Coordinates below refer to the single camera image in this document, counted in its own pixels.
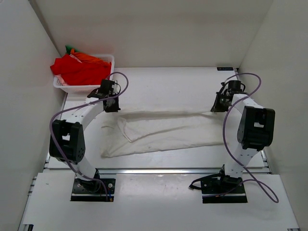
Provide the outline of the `white t shirt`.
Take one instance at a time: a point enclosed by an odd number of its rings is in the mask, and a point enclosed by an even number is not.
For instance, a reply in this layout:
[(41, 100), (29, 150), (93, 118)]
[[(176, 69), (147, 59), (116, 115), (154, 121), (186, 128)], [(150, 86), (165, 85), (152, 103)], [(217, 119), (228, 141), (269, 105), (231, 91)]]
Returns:
[(102, 158), (223, 144), (222, 119), (207, 111), (123, 111), (105, 116)]

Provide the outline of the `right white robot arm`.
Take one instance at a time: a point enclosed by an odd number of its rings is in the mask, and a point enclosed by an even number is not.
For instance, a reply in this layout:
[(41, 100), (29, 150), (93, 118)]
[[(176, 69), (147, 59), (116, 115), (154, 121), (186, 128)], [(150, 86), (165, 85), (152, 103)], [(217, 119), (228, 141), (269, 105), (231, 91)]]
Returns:
[(237, 130), (236, 150), (232, 161), (221, 168), (216, 180), (218, 191), (228, 192), (242, 181), (244, 168), (258, 152), (271, 145), (274, 133), (275, 111), (256, 103), (243, 92), (216, 93), (211, 112), (230, 112), (235, 108), (242, 117)]

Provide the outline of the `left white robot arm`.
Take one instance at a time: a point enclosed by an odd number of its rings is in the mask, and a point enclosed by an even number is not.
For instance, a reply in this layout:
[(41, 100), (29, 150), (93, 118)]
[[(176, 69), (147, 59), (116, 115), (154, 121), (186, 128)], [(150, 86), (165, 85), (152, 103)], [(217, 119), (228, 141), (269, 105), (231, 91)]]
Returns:
[(120, 110), (119, 93), (91, 93), (85, 103), (56, 113), (50, 121), (49, 154), (65, 163), (75, 173), (79, 183), (94, 192), (104, 186), (98, 169), (85, 157), (84, 130), (102, 112)]

